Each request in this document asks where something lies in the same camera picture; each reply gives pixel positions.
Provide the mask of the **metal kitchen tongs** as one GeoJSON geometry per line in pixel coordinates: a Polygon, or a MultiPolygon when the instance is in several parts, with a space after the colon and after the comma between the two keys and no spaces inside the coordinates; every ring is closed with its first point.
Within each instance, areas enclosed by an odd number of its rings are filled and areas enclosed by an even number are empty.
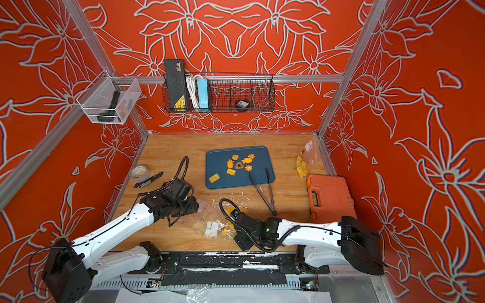
{"type": "Polygon", "coordinates": [[[270,210],[273,216],[277,215],[275,208],[274,193],[272,189],[272,174],[269,168],[265,168],[263,173],[254,174],[248,173],[251,185],[256,189],[256,192],[270,210]]]}

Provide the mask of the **yellow square cookie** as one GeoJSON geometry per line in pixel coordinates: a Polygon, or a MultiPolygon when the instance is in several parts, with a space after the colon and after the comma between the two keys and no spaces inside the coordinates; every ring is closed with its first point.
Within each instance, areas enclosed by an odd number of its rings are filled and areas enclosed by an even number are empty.
{"type": "Polygon", "coordinates": [[[210,182],[211,184],[213,184],[213,183],[217,182],[217,181],[218,181],[220,178],[221,178],[221,177],[220,177],[220,175],[218,175],[218,174],[214,174],[214,175],[210,176],[210,177],[208,178],[208,180],[209,180],[209,182],[210,182]]]}

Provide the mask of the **clear bag yellow dog print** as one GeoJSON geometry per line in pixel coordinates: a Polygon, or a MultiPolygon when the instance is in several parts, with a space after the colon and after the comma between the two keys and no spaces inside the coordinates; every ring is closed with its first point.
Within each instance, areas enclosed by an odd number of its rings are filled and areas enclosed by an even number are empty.
{"type": "Polygon", "coordinates": [[[315,140],[308,141],[296,157],[296,172],[300,178],[308,175],[310,169],[317,165],[318,149],[315,140]]]}

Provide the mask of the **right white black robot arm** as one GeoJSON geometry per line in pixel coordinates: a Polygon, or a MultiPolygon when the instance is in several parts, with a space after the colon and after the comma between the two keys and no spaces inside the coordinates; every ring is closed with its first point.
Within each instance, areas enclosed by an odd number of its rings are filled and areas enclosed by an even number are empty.
{"type": "Polygon", "coordinates": [[[219,208],[234,226],[234,240],[243,251],[257,247],[270,253],[283,246],[302,246],[299,262],[314,269],[350,265],[362,273],[382,276],[387,267],[381,236],[354,217],[343,216],[332,223],[299,223],[275,217],[261,221],[226,198],[220,200],[219,208]]]}

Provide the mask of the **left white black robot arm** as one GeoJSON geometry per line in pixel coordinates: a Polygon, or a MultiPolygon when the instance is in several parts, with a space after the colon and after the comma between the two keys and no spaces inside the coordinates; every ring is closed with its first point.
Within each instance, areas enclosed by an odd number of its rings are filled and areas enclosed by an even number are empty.
{"type": "Polygon", "coordinates": [[[122,216],[99,229],[68,241],[60,238],[50,247],[42,281],[55,302],[77,302],[99,283],[134,270],[157,271],[164,260],[150,241],[107,256],[112,248],[136,232],[166,219],[172,227],[181,217],[198,211],[194,188],[185,179],[189,158],[183,157],[174,178],[154,191],[138,194],[122,216]]]}

